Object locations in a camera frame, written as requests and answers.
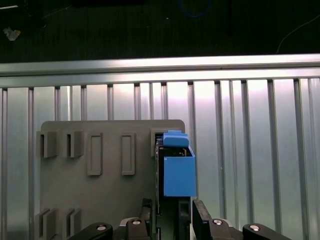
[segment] cable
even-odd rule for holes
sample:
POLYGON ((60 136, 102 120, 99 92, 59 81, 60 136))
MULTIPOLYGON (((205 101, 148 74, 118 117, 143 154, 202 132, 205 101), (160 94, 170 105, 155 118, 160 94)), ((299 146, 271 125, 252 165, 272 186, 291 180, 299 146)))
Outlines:
POLYGON ((184 15, 186 15, 187 17, 190 17, 190 18, 199 18, 199 17, 205 15, 210 10, 210 8, 212 6, 212 0, 208 0, 208 6, 205 8, 205 10, 202 13, 200 13, 198 15, 191 15, 190 13, 187 12, 187 10, 183 6, 181 0, 177 0, 177 2, 178 2, 178 5, 179 5, 181 11, 184 13, 184 15))
POLYGON ((313 21, 315 21, 317 18, 320 17, 320 14, 316 17, 314 17, 313 19, 311 19, 310 21, 307 21, 305 22, 304 24, 298 26, 297 28, 295 28, 293 31, 289 32, 280 42, 279 46, 278 46, 278 49, 276 50, 276 53, 275 54, 278 54, 279 53, 279 50, 280 50, 280 47, 282 45, 282 43, 284 42, 284 40, 286 40, 287 37, 289 37, 291 34, 293 34, 295 31, 299 30, 300 28, 304 27, 305 25, 308 25, 310 23, 312 23, 313 21))
POLYGON ((69 8, 71 8, 71 7, 72 7, 72 5, 67 6, 67 7, 64 7, 64 8, 62 8, 62 9, 59 9, 59 10, 57 10, 57 11, 54 11, 54 12, 52 12, 52 13, 49 13, 49 14, 45 15, 43 18, 46 19, 47 17, 49 17, 49 16, 51 16, 51 15, 53 15, 53 14, 57 14, 57 13, 63 11, 63 10, 67 10, 67 9, 69 9, 69 8))

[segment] blue cable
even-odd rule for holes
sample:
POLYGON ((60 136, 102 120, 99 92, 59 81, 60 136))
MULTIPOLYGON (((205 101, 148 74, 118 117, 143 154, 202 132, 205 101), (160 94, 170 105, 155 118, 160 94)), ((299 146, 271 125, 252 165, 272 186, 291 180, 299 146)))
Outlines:
POLYGON ((187 10, 186 10, 185 7, 183 6, 181 0, 177 0, 177 1, 178 1, 178 5, 179 5, 181 11, 182 11, 186 16, 188 16, 188 17, 190 17, 190 18, 199 18, 199 17, 205 15, 205 14, 210 10, 210 8, 211 8, 211 6, 212 6, 212 0, 208 0, 208 6, 206 7, 206 9, 205 9, 202 13, 200 13, 200 14, 198 14, 198 15, 191 15, 190 13, 187 12, 187 10))

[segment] gray plastic board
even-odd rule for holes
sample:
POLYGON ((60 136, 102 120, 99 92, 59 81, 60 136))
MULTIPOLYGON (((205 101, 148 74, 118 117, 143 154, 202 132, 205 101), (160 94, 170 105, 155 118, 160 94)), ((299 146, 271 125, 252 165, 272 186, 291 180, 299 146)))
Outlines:
POLYGON ((181 120, 48 121, 37 133, 40 209, 35 239, 66 240, 96 222, 117 228, 155 199, 155 133, 181 120))

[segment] blue plastic block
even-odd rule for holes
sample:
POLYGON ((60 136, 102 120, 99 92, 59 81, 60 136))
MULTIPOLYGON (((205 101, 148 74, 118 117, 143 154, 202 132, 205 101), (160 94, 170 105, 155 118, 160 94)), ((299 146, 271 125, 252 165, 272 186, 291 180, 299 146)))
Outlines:
POLYGON ((188 134, 179 130, 169 130, 163 134, 163 146, 165 147, 189 147, 188 134))
POLYGON ((191 149, 190 151, 192 156, 164 158, 164 196, 195 197, 197 195, 196 158, 191 149))

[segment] metal screw head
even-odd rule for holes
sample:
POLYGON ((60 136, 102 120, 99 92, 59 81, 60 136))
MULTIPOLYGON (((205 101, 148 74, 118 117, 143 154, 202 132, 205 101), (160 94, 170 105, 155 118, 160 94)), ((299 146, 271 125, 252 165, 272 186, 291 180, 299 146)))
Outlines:
POLYGON ((256 232, 258 232, 260 230, 260 227, 258 227, 256 225, 251 225, 249 228, 252 229, 253 231, 256 231, 256 232))
POLYGON ((132 224, 134 224, 134 225, 139 225, 140 223, 141 223, 140 220, 133 220, 133 221, 132 221, 132 224))
POLYGON ((221 224, 222 224, 222 221, 221 221, 221 220, 218 220, 218 219, 215 219, 215 220, 213 220, 213 223, 214 223, 214 224, 217 224, 217 225, 221 225, 221 224))
POLYGON ((106 230, 106 226, 104 225, 100 225, 96 228, 98 231, 103 231, 103 230, 106 230))

